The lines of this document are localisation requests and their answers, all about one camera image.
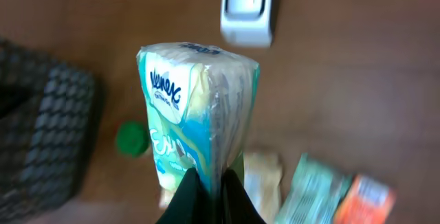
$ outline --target green round object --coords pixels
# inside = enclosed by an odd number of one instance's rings
[[[150,146],[148,134],[142,123],[126,122],[116,135],[118,151],[132,157],[139,157]]]

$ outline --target teal package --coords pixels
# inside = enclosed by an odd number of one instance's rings
[[[259,65],[218,47],[162,43],[137,55],[159,184],[175,192],[195,167],[213,196],[241,154]]]

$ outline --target white plastic object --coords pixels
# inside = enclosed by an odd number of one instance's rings
[[[270,47],[272,0],[222,0],[221,33],[244,47]]]

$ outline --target mesh basket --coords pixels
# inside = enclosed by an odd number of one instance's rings
[[[98,125],[96,90],[91,74],[0,38],[0,107],[9,106],[0,115],[0,223],[75,193]]]

